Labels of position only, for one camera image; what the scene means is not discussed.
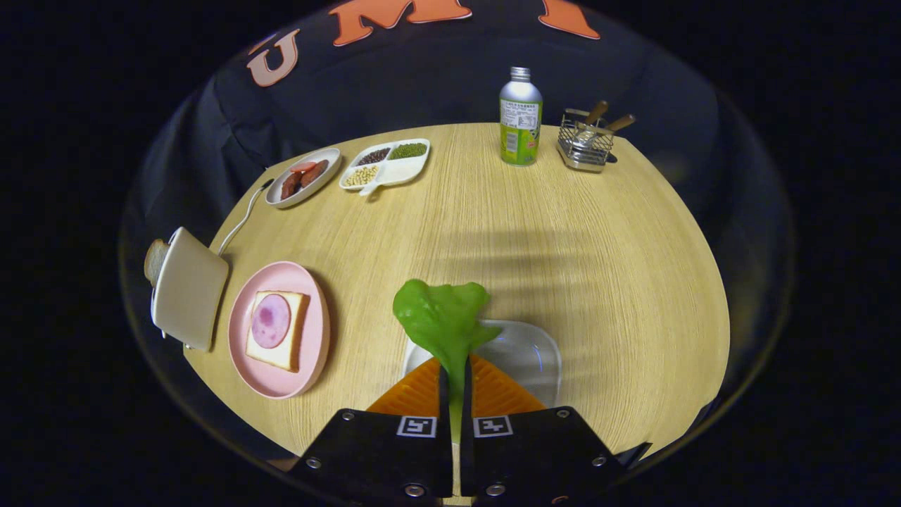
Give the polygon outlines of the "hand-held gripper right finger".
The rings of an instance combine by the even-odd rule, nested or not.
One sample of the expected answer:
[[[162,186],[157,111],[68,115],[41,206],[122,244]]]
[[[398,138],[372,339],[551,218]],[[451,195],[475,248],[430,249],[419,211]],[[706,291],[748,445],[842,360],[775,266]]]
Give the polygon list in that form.
[[[461,494],[476,503],[583,503],[626,475],[576,408],[511,412],[486,389],[486,360],[467,359],[461,421]]]

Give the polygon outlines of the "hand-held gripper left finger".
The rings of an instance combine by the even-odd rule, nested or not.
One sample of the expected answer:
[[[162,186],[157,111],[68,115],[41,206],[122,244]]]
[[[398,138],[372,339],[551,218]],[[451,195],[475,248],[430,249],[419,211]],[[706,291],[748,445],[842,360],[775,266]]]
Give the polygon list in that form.
[[[369,410],[341,408],[289,476],[330,501],[440,501],[453,494],[448,376],[432,358]]]

